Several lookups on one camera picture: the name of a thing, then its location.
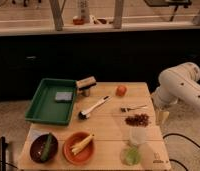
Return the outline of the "beige gripper fingers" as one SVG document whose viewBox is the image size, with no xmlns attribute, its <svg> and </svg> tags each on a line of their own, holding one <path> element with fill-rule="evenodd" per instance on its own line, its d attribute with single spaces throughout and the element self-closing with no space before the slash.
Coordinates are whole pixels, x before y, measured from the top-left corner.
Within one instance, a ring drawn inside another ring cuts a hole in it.
<svg viewBox="0 0 200 171">
<path fill-rule="evenodd" d="M 169 112 L 161 109 L 156 110 L 156 124 L 162 125 L 165 123 L 169 116 Z"/>
</svg>

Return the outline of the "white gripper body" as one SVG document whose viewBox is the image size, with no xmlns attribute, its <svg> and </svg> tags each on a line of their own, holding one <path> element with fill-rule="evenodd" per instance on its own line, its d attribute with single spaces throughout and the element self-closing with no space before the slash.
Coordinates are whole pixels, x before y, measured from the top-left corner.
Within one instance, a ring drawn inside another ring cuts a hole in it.
<svg viewBox="0 0 200 171">
<path fill-rule="evenodd" d="M 169 96 L 161 90 L 152 93 L 152 101 L 156 108 L 164 109 L 169 106 Z"/>
</svg>

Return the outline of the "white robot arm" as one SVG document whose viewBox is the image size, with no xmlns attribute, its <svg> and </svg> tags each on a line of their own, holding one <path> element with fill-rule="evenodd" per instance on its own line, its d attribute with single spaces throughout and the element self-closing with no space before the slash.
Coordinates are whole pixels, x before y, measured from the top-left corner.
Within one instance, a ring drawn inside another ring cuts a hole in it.
<svg viewBox="0 0 200 171">
<path fill-rule="evenodd" d="M 159 76 L 159 86 L 151 94 L 155 109 L 156 124 L 162 125 L 169 116 L 168 107 L 178 100 L 200 112 L 200 68 L 193 62 L 163 70 Z"/>
</svg>

